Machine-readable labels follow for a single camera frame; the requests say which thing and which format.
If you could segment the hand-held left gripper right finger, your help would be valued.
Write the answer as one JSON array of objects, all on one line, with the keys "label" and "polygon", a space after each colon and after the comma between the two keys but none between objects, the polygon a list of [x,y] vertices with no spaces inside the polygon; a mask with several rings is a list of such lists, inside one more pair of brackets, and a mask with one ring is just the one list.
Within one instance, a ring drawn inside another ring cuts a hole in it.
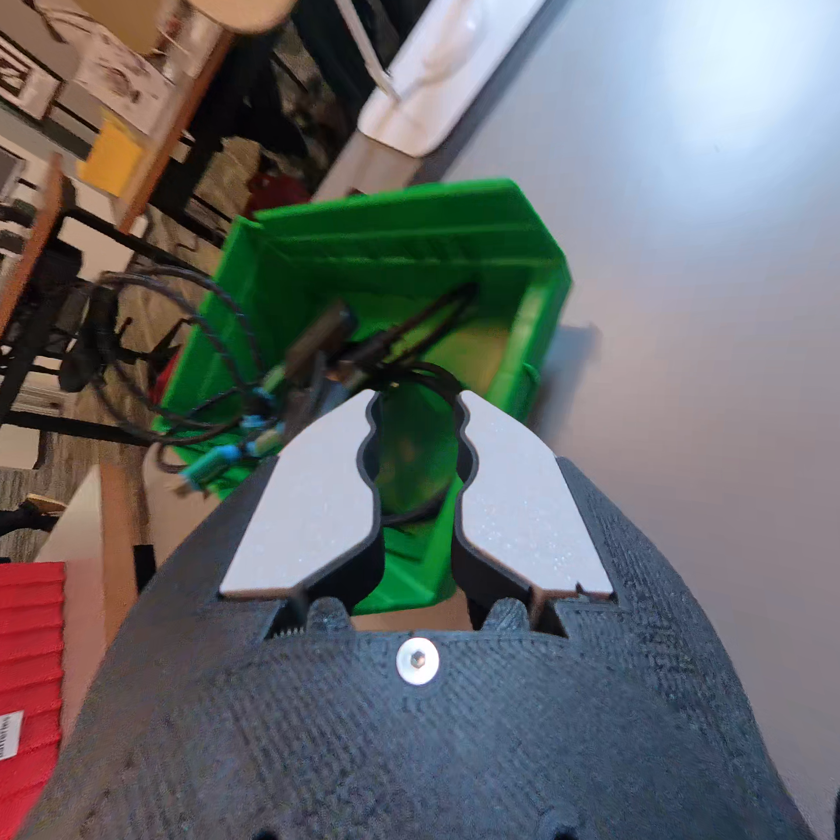
[{"label": "hand-held left gripper right finger", "polygon": [[613,599],[611,581],[553,451],[478,394],[455,399],[458,440],[451,571],[486,612],[514,599],[529,614],[581,596]]}]

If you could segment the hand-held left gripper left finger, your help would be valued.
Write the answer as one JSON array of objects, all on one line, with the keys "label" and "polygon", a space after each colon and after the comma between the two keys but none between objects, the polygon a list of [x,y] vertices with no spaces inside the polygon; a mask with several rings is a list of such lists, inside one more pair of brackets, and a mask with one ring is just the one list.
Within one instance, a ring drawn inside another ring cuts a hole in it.
[{"label": "hand-held left gripper left finger", "polygon": [[362,390],[277,457],[219,586],[226,600],[339,600],[348,612],[382,581],[381,394]]}]

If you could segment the green plastic bin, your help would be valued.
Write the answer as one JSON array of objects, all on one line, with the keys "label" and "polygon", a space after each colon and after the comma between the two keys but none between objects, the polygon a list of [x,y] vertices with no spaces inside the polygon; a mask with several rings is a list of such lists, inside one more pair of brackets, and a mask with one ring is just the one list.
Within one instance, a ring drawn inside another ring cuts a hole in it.
[{"label": "green plastic bin", "polygon": [[[521,422],[572,287],[564,252],[514,182],[428,184],[276,208],[237,222],[213,279],[241,307],[268,367],[330,304],[355,313],[361,341],[463,284],[478,286],[452,332],[423,359]],[[450,545],[457,440],[452,409],[408,383],[381,400],[387,512],[442,489],[436,519],[384,530],[381,583],[355,615],[431,607],[455,594]]]}]

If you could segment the grey wood-edged table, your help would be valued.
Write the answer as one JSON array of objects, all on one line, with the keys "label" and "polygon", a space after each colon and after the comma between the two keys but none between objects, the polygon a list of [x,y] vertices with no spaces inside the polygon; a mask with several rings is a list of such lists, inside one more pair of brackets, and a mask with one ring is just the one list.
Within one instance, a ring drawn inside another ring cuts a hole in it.
[{"label": "grey wood-edged table", "polygon": [[90,468],[35,556],[65,568],[65,628],[115,638],[139,599],[134,548],[144,542],[145,495],[124,465]]}]

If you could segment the black office chair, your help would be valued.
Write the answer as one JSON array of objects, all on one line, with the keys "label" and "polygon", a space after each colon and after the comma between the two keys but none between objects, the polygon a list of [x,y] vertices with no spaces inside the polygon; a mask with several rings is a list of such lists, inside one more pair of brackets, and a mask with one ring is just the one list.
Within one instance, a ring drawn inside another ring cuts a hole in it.
[{"label": "black office chair", "polygon": [[102,381],[109,366],[116,363],[143,363],[147,396],[156,400],[161,398],[182,349],[175,337],[182,327],[192,326],[193,321],[180,318],[151,350],[140,351],[123,343],[124,334],[133,320],[128,317],[121,324],[118,320],[118,292],[108,287],[94,287],[75,342],[65,352],[59,366],[59,386],[64,392],[78,393],[85,386]]}]

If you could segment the red plastic bin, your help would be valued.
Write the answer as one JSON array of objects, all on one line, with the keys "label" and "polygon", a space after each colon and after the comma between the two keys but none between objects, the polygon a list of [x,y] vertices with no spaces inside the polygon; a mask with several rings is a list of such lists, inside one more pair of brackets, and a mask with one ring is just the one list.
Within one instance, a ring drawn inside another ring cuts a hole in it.
[{"label": "red plastic bin", "polygon": [[15,838],[62,738],[66,566],[1,568],[1,838]]}]

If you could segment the red bag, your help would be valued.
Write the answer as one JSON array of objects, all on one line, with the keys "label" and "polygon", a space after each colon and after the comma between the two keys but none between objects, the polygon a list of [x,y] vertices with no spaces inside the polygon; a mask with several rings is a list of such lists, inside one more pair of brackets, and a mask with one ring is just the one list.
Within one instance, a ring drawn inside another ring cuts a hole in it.
[{"label": "red bag", "polygon": [[253,219],[255,213],[309,203],[311,195],[305,184],[296,176],[258,171],[247,183],[248,200],[242,215]]}]

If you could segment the small yellow object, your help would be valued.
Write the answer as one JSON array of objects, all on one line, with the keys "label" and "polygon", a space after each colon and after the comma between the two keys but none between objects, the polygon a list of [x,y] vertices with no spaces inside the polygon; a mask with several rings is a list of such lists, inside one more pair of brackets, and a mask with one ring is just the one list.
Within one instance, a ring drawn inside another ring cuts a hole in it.
[{"label": "small yellow object", "polygon": [[120,196],[137,168],[143,150],[134,132],[110,112],[103,113],[98,136],[76,176],[100,192]]}]

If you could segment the wooden desk with black legs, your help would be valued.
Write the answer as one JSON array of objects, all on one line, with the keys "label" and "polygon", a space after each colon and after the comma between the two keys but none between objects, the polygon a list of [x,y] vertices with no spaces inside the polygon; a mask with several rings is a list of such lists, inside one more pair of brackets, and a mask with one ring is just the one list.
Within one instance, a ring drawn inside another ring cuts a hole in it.
[{"label": "wooden desk with black legs", "polygon": [[137,139],[141,149],[139,161],[121,193],[111,200],[114,225],[120,233],[130,234],[135,221],[149,205],[173,150],[187,130],[234,41],[235,34],[223,28],[197,75],[190,77],[182,73],[178,77],[163,115],[150,133],[141,134]]}]

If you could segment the black white printed sheet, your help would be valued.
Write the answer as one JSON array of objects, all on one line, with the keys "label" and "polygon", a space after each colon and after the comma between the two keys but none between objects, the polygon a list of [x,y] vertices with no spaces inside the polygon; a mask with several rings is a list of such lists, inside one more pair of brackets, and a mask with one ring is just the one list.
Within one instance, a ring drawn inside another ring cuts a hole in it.
[{"label": "black white printed sheet", "polygon": [[75,74],[66,78],[3,31],[2,100],[25,117],[42,121],[62,106],[62,91],[71,85],[135,130],[150,134],[171,98],[172,84],[86,13],[57,7],[45,17],[51,38],[77,51]]}]

